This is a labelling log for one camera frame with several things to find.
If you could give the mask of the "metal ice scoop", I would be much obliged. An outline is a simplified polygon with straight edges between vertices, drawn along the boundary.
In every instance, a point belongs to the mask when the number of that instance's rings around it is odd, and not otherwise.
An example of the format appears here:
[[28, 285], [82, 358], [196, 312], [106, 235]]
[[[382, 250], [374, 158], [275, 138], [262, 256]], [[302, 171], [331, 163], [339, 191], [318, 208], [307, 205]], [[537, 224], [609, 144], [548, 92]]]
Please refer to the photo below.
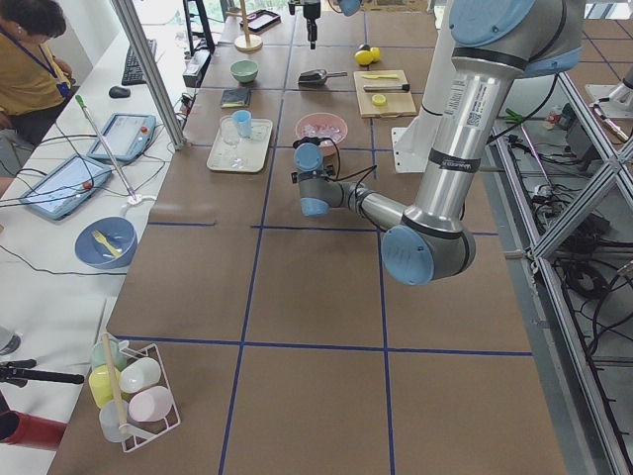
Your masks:
[[297, 84], [299, 86], [323, 86], [330, 78], [347, 77], [346, 71], [327, 72], [325, 69], [313, 69], [302, 72], [299, 75]]

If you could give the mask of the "light blue cup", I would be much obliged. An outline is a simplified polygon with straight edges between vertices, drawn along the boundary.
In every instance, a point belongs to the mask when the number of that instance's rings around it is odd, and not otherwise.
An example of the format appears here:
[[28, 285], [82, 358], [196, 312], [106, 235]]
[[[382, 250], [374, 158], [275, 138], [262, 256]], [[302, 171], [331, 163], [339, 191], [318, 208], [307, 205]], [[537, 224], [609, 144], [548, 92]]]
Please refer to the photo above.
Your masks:
[[237, 110], [232, 113], [231, 118], [239, 136], [250, 138], [252, 133], [251, 113], [247, 110]]

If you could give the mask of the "pink cup in rack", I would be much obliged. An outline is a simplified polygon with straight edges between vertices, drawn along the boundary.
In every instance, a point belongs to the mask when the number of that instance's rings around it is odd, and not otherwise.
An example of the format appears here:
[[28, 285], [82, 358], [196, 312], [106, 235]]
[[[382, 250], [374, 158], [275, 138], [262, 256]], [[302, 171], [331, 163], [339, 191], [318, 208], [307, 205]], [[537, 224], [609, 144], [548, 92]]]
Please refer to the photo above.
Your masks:
[[135, 394], [129, 402], [129, 414], [137, 422], [157, 422], [171, 411], [173, 396], [164, 386], [153, 386]]

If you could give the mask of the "grey-blue cup in rack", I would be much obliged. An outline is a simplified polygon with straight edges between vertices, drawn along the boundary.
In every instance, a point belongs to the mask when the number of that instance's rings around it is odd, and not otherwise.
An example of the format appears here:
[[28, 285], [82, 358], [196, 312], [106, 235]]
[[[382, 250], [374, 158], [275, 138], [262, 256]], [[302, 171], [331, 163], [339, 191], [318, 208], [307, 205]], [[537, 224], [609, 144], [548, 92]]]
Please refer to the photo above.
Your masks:
[[100, 409], [99, 424], [103, 436], [110, 442], [123, 442], [131, 436], [120, 430], [119, 414], [114, 400], [109, 401]]

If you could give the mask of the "pink bowl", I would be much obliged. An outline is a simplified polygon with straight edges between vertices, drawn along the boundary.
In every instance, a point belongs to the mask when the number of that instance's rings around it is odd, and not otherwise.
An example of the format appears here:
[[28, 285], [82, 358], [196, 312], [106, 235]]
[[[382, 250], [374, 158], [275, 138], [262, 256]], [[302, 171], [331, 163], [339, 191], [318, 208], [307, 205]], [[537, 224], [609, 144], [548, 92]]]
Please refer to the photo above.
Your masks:
[[347, 123], [339, 116], [326, 112], [311, 113], [303, 116], [295, 125], [298, 139], [325, 139], [318, 147], [324, 156], [335, 154], [336, 145], [347, 138]]

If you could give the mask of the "yellow lemon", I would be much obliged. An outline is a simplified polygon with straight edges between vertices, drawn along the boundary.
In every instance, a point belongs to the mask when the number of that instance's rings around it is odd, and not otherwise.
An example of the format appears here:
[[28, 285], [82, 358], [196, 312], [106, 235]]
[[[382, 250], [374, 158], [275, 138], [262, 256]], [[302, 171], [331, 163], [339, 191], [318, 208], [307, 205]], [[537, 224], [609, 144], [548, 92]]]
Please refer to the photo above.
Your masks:
[[359, 49], [354, 54], [354, 60], [358, 65], [367, 66], [374, 62], [374, 55], [369, 49]]
[[378, 47], [371, 47], [370, 48], [370, 53], [372, 55], [372, 61], [373, 62], [378, 62], [378, 61], [381, 60], [382, 53], [381, 53], [381, 50]]

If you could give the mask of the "lemon half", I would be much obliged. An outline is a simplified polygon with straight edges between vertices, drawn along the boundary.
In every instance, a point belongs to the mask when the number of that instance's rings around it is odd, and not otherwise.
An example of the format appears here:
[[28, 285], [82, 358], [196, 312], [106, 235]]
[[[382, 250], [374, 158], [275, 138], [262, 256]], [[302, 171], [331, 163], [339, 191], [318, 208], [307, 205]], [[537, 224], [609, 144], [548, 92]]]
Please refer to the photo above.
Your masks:
[[376, 107], [382, 107], [387, 104], [387, 98], [383, 94], [374, 94], [371, 97], [371, 102]]

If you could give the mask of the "yellow plastic knife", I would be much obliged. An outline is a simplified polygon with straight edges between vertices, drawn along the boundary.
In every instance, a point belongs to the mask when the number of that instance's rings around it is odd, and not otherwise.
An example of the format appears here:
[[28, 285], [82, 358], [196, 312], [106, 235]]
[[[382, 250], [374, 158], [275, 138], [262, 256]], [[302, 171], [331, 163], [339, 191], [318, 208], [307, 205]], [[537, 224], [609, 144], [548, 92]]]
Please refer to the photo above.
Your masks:
[[361, 74], [361, 77], [369, 80], [378, 80], [378, 79], [393, 79], [399, 80], [400, 77], [397, 74]]

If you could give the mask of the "metal muddler bar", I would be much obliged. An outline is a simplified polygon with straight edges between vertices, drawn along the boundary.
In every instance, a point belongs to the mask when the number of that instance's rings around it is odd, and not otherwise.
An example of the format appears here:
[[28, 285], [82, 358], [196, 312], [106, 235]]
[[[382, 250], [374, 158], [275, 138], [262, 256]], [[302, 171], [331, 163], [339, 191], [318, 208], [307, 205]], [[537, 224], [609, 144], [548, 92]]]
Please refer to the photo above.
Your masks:
[[371, 93], [406, 93], [410, 91], [410, 85], [408, 83], [405, 84], [390, 84], [390, 85], [370, 85], [366, 84], [363, 86], [364, 92]]

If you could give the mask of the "black computer mouse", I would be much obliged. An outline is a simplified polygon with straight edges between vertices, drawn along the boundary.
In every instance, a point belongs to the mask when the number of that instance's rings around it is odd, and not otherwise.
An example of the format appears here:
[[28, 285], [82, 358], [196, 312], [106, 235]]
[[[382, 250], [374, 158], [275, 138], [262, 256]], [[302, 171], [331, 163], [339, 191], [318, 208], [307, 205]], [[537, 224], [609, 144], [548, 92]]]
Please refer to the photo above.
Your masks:
[[131, 96], [131, 90], [124, 86], [113, 86], [109, 89], [108, 94], [112, 99], [124, 99]]

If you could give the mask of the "yellow plastic fork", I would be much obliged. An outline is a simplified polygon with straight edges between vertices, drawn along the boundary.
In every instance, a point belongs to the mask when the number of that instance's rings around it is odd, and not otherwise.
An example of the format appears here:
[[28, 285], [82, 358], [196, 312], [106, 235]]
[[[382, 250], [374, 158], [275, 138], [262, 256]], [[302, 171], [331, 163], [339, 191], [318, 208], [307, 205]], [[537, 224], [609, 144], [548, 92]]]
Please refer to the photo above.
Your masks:
[[108, 241], [103, 233], [98, 230], [93, 230], [91, 234], [93, 239], [103, 245], [114, 258], [118, 258], [121, 256], [121, 252]]

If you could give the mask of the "metal rod with green tip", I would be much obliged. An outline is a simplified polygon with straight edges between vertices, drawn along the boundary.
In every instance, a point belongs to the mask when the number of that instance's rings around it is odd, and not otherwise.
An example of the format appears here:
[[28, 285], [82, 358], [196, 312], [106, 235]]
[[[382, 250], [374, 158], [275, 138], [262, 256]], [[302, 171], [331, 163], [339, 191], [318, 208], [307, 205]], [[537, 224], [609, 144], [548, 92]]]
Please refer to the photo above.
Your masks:
[[104, 148], [107, 156], [109, 157], [109, 159], [111, 160], [112, 164], [114, 165], [117, 174], [119, 175], [119, 177], [123, 181], [123, 184], [125, 185], [125, 188], [126, 188], [127, 193], [128, 193], [128, 203], [130, 205], [135, 205], [137, 203], [136, 191], [134, 190], [134, 188], [130, 184], [127, 176], [125, 175], [125, 172], [123, 171], [123, 169], [119, 165], [117, 159], [115, 158], [115, 155], [113, 154], [113, 152], [112, 152], [112, 150], [110, 148], [110, 145], [108, 144], [105, 136], [100, 132], [98, 126], [96, 125], [95, 121], [93, 120], [93, 117], [92, 117], [91, 113], [89, 112], [87, 106], [85, 105], [83, 98], [80, 95], [75, 94], [74, 95], [74, 99], [78, 103], [78, 105], [79, 105], [79, 107], [80, 107], [85, 119], [88, 121], [88, 123], [92, 127], [93, 131], [95, 132], [95, 134], [97, 136], [98, 141], [100, 142], [100, 144]]

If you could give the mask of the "black tripod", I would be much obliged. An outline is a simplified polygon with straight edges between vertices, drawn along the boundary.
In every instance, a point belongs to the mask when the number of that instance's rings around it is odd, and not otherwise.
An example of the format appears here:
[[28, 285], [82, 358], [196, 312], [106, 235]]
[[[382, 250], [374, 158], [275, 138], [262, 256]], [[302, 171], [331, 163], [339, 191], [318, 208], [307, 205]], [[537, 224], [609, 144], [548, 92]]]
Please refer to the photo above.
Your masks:
[[23, 388], [30, 381], [44, 381], [82, 385], [84, 376], [81, 374], [61, 373], [38, 370], [35, 359], [5, 361], [1, 363], [1, 382]]

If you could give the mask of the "red cylinder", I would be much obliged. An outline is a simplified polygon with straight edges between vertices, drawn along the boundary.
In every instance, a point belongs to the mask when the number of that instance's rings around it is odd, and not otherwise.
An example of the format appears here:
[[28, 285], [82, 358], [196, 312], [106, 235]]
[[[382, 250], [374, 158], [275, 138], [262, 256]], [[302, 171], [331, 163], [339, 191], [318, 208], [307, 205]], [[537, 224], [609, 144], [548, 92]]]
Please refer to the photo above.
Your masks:
[[66, 423], [17, 411], [1, 414], [1, 442], [34, 449], [57, 450]]

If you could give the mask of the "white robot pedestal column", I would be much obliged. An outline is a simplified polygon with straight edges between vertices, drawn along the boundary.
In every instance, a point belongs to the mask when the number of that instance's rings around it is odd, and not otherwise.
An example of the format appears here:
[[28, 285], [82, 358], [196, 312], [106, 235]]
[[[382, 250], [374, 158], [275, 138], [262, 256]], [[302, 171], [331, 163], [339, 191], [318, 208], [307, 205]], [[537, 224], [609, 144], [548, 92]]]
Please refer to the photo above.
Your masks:
[[396, 173], [421, 173], [426, 168], [455, 74], [451, 60], [455, 41], [449, 27], [452, 6], [453, 1], [445, 2], [420, 111], [406, 128], [391, 130]]

